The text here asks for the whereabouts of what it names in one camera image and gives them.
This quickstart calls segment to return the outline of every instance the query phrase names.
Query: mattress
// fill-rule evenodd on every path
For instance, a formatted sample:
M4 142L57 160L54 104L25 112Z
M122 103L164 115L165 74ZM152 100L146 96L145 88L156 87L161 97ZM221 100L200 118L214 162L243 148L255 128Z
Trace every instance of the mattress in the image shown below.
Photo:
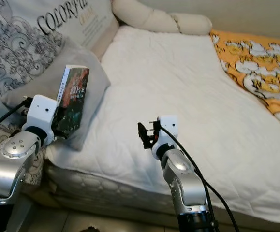
M75 198L108 180L117 202L130 194L170 191L160 162L137 134L137 123L177 115L178 139L233 211L280 223L280 122L224 73L209 36L121 27L102 59L111 87L96 111L82 151L53 143L46 154L69 177L48 172ZM95 183L95 196L98 189ZM131 194L129 202L140 201ZM223 208L211 194L214 206ZM155 203L138 204L149 210Z

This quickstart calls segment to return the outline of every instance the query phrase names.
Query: orange blanket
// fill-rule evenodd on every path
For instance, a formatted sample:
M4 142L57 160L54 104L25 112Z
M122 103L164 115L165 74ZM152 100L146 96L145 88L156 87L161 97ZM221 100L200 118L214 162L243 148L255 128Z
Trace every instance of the orange blanket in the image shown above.
M280 120L280 40L218 30L210 35L225 72Z

